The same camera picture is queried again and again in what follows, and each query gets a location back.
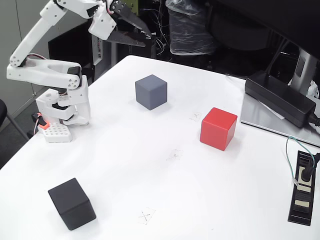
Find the cross mark on table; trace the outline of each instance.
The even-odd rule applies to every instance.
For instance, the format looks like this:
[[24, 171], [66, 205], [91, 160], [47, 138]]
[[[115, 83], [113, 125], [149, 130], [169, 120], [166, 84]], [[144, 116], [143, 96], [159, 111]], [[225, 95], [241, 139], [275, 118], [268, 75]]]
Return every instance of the cross mark on table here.
[[184, 153], [184, 151], [182, 151], [182, 150], [177, 150], [177, 149], [172, 150], [169, 157], [166, 160], [167, 161], [168, 160], [179, 160], [182, 157], [183, 153]]
[[195, 113], [192, 114], [190, 119], [195, 121], [195, 122], [199, 122], [199, 120], [201, 119], [201, 116], [202, 116], [201, 112], [195, 112]]
[[147, 225], [155, 212], [156, 212], [156, 210], [151, 209], [149, 207], [144, 208], [141, 211], [142, 216], [141, 216], [141, 213], [138, 216], [138, 223]]

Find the robotic arm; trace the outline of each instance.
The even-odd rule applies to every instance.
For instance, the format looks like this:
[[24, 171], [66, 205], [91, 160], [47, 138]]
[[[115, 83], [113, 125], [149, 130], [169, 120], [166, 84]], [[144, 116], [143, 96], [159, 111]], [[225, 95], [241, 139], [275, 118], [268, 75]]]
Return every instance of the robotic arm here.
[[90, 120], [87, 77], [82, 76], [78, 63], [50, 59], [29, 58], [31, 50], [70, 10], [85, 19], [92, 19], [89, 32], [102, 40], [142, 46], [143, 44], [115, 31], [116, 20], [123, 19], [140, 29], [147, 37], [151, 33], [147, 25], [135, 16], [121, 0], [50, 0], [40, 12], [41, 19], [25, 36], [13, 52], [7, 67], [10, 80], [66, 89], [65, 93], [49, 89], [37, 100], [41, 117], [47, 123], [39, 125], [47, 142], [70, 142], [67, 129], [56, 134], [53, 126], [66, 129], [64, 125], [87, 125]]

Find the green cable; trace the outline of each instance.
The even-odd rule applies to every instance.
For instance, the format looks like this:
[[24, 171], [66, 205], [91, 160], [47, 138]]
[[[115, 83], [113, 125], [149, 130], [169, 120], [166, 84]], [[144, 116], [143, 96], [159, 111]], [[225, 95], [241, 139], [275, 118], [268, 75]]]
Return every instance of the green cable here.
[[289, 139], [295, 140], [301, 147], [303, 147], [311, 155], [312, 160], [313, 160], [313, 168], [315, 167], [316, 160], [315, 160], [314, 155], [305, 146], [303, 146], [294, 136], [288, 137], [288, 139], [286, 140], [286, 144], [285, 144], [285, 154], [286, 154], [286, 160], [288, 161], [288, 164], [290, 166], [292, 178], [295, 179], [294, 171], [292, 169], [292, 166], [291, 166], [291, 163], [290, 163], [290, 160], [289, 160], [289, 156], [288, 156], [288, 141], [289, 141]]

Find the chair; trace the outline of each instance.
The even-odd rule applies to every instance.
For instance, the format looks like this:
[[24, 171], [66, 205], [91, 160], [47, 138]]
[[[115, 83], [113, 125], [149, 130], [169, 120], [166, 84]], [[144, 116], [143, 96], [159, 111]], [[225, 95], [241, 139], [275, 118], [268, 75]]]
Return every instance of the chair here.
[[12, 123], [12, 125], [18, 130], [18, 132], [22, 135], [22, 137], [29, 141], [29, 137], [27, 134], [21, 129], [21, 127], [17, 124], [15, 119], [8, 113], [6, 104], [0, 99], [0, 127], [4, 123], [6, 117]]

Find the white cable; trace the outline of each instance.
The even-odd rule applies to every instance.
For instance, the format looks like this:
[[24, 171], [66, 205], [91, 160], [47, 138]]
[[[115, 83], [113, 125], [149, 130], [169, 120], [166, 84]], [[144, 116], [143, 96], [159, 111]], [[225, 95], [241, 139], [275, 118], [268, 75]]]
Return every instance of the white cable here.
[[158, 20], [160, 32], [161, 32], [162, 36], [164, 37], [164, 40], [166, 41], [166, 44], [168, 44], [168, 46], [169, 46], [170, 44], [168, 43], [168, 41], [167, 41], [167, 39], [166, 39], [166, 37], [165, 37], [164, 33], [162, 32], [162, 29], [161, 29], [161, 25], [160, 25], [159, 18], [158, 18], [158, 16], [157, 16], [157, 14], [155, 14], [155, 12], [154, 12], [154, 11], [153, 11], [153, 14], [155, 15], [156, 19]]
[[156, 39], [157, 40], [157, 43], [159, 44], [159, 43], [161, 43], [161, 45], [162, 45], [162, 48], [161, 48], [161, 46], [160, 46], [160, 48], [161, 49], [165, 49], [165, 45], [164, 45], [164, 43], [160, 40], [160, 39]]
[[163, 48], [162, 48], [162, 46], [160, 45], [160, 43], [158, 42], [158, 39], [157, 39], [156, 43], [158, 44], [158, 46], [159, 46], [160, 49], [162, 50]]
[[160, 54], [162, 54], [162, 53], [165, 51], [165, 45], [164, 45], [163, 42], [162, 42], [161, 40], [159, 40], [159, 39], [156, 39], [156, 42], [158, 43], [158, 45], [159, 45], [159, 47], [160, 47], [160, 49], [161, 49], [161, 52], [160, 52], [160, 53], [157, 53], [157, 55], [160, 55]]
[[160, 18], [160, 14], [161, 14], [161, 2], [162, 2], [162, 0], [159, 0], [158, 19]]
[[157, 12], [159, 12], [157, 9], [153, 9], [153, 8], [145, 8], [145, 9], [143, 9], [144, 11], [151, 11], [151, 10], [153, 10], [153, 11], [157, 11]]
[[36, 129], [37, 129], [38, 123], [39, 123], [39, 118], [37, 118], [36, 121], [35, 121], [34, 129], [33, 129], [33, 135], [36, 135]]

